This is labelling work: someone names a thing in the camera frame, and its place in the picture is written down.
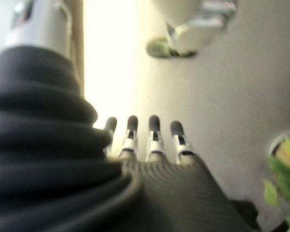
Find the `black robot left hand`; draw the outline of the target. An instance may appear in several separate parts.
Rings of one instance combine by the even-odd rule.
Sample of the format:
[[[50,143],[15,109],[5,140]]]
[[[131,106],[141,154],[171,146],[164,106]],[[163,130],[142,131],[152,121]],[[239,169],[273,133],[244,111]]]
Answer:
[[[0,232],[251,232],[193,151],[104,149],[62,0],[24,0],[0,53]]]

